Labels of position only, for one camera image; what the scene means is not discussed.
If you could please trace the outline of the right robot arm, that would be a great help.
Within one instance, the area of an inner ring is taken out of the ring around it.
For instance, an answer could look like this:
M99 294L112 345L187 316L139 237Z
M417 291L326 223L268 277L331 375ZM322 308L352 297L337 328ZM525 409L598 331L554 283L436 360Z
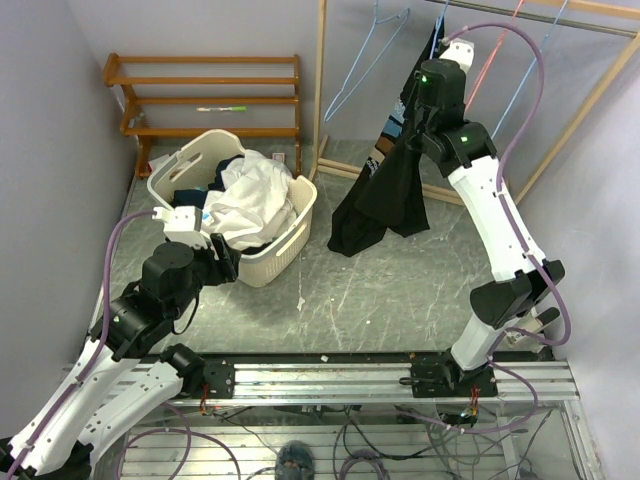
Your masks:
M470 293L471 317L453 346L427 373L402 383L414 391L463 395L476 383L500 336L515 326L564 277L530 237L499 172L486 130L464 117L466 75L453 60L429 59L416 73L413 145L433 161L458 193L488 255L492 281Z

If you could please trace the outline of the brown wooden shoe rack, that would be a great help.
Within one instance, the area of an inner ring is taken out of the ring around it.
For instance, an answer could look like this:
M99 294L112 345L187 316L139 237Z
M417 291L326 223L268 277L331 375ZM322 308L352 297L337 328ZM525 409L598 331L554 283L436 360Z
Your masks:
M135 65L230 65L230 66L283 66L291 70L288 76L135 76L123 71L128 64ZM147 164L155 138L191 138L204 133L205 127L156 127L151 126L143 110L148 105L226 107L226 106L290 106L293 108L293 125L289 127L227 127L241 138L291 138L295 145L294 174L302 174L301 105L300 105L300 56L122 56L115 52L108 55L102 69L102 81L108 88L119 87L124 95L124 112L120 120L120 133L135 137L138 153L134 169L135 177L150 175ZM288 95L262 96L140 96L137 86L223 86L223 87L287 87Z

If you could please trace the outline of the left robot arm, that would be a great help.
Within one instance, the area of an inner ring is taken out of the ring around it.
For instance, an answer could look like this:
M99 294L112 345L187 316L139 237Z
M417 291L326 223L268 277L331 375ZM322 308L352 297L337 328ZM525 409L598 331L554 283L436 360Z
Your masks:
M213 234L205 247L167 241L143 264L142 277L114 300L54 396L18 434L1 442L9 479L87 479L126 430L163 402L192 397L205 384L205 362L189 347L166 349L143 378L116 398L122 376L199 302L206 286L238 277L240 254Z

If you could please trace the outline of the white paper scrap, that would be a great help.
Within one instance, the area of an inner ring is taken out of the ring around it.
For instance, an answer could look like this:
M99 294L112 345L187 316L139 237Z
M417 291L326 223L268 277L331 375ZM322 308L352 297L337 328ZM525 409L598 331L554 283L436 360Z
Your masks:
M161 155L157 158L154 158L152 160L150 160L147 164L148 167L148 171L150 173L153 173L155 170L157 170L159 167L161 167L168 159L170 158L169 154L164 154Z

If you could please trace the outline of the aluminium mounting rail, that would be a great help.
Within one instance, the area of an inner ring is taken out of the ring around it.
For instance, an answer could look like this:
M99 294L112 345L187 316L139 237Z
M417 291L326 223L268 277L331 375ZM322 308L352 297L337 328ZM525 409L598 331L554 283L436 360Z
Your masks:
M141 360L98 361L81 380L100 403L136 386L140 397L194 405L467 404L555 402L579 397L561 361L524 361L502 353L496 367L451 384L431 352L406 354L203 355L175 346Z

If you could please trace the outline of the pink wire hanger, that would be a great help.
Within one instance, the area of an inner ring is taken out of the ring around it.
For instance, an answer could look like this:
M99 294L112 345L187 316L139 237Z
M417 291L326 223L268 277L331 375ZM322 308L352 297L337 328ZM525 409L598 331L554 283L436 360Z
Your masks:
M517 4L515 5L515 7L513 8L513 12L510 14L510 23L513 23L515 18L517 17L517 15L519 14L519 12L521 11L523 5L526 3L526 0L519 0L517 2ZM477 97L477 94L482 86L482 84L485 81L485 78L502 46L502 44L504 43L504 40L506 39L506 36L508 34L508 30L507 29L503 29L501 31L501 33L499 34L496 43L492 49L492 51L490 52L489 56L487 57L485 63L483 64L478 77L476 78L473 88L471 90L470 95L467 98L467 103L466 103L466 108L470 109Z

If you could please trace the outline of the green white pen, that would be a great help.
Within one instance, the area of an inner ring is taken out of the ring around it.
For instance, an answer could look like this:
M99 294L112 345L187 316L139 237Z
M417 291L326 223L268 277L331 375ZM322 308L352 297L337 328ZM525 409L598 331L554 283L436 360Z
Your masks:
M196 107L197 112L244 112L247 110L246 106L226 106L226 107Z

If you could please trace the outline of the white t shirt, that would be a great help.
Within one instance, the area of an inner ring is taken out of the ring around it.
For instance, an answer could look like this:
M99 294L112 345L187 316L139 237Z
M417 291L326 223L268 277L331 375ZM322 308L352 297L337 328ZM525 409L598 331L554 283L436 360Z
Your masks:
M209 234L221 234L230 247L261 248L295 222L297 214L288 198L293 177L283 163L247 149L217 178L224 189L208 192L202 227Z

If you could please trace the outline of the blue hanger far left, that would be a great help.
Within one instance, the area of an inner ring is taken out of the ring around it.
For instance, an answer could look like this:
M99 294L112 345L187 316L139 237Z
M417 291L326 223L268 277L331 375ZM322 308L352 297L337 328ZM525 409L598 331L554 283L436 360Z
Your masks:
M354 95L354 93L360 88L362 83L369 77L373 69L380 62L381 58L385 55L391 45L395 42L399 34L404 29L411 15L411 8L404 7L399 11L388 15L383 16L380 10L380 2L375 0L373 2L372 9L372 20L368 31L364 37L364 40L359 47L347 73L337 90L334 97L329 102L325 113L323 115L323 122L329 123L333 117L337 114L339 110L341 110L348 100ZM362 67L362 62L365 56L365 53L373 40L376 32L383 26L387 24L394 24L395 28L390 33L390 36L383 43L382 47L375 54L373 59L369 62L366 67Z

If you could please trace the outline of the white label tag device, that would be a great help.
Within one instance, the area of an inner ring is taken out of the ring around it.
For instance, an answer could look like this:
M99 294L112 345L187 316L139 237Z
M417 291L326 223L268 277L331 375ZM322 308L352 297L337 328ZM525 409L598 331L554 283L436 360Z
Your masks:
M517 324L516 327L532 334L539 334L559 316L560 311L556 307L549 307L544 311L538 311L536 308L532 308L526 318ZM510 348L514 348L524 339L525 335L516 331L508 332L505 337L506 343Z

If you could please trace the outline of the blue hanger right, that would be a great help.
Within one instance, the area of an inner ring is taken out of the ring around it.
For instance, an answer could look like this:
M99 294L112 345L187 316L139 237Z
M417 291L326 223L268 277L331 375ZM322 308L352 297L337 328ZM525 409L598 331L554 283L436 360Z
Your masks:
M542 38L541 42L539 43L538 50L539 50L539 52L541 54L544 53L545 46L548 43L548 40L551 37L554 29L558 25L559 20L561 19L565 9L567 8L568 3L569 3L568 0L564 0L562 2L561 6L559 7L558 11L556 12L556 15L555 15L555 17L554 17L554 19L553 19L553 21L551 23L551 26L547 29L544 37ZM534 54L534 56L533 56L533 58L532 58L532 60L531 60L531 62L529 64L527 70L525 71L524 75L522 76L517 88L515 89L513 95L511 96L511 98L510 98L505 110L503 111L500 119L498 120L498 122L497 122L497 124L496 124L496 126L495 126L495 128L494 128L494 130L493 130L493 132L491 134L491 138L492 139L495 139L497 134L498 134L498 132L501 130L504 121L507 119L507 117L508 117L510 111L512 110L516 100L518 99L518 96L520 95L522 89L524 88L525 84L527 83L528 78L529 78L529 76L531 75L531 73L533 71L533 68L536 66L536 63L537 63L537 57Z

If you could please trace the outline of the black t shirt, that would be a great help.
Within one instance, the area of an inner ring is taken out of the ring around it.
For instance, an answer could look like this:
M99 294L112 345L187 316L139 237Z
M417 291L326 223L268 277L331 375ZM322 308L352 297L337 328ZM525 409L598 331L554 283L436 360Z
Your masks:
M352 257L380 242L387 231L406 238L430 228L420 157L407 142L418 89L415 71L437 54L435 32L434 26L355 183L332 214L327 242L332 252Z

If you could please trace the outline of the white laundry basket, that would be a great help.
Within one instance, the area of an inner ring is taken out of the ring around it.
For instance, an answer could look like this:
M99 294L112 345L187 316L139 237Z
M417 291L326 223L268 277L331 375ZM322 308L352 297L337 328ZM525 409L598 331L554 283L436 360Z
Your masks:
M214 180L221 160L244 155L246 150L236 135L226 130L209 130L171 154L151 173L147 189L157 207L175 209L170 205L174 191L206 189ZM238 250L241 253L238 279L249 286L259 288L269 284L295 259L309 238L317 190L307 178L293 174L292 177L288 198L297 214L295 222L258 254L246 255Z

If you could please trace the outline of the blue hanger holding black shirt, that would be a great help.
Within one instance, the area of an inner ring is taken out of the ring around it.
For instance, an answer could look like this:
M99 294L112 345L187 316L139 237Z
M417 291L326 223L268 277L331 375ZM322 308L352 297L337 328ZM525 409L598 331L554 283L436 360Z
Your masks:
M440 14L436 20L436 32L435 32L435 44L438 44L441 39L445 36L445 18L447 14L447 10L449 7L450 1L445 0L440 11Z

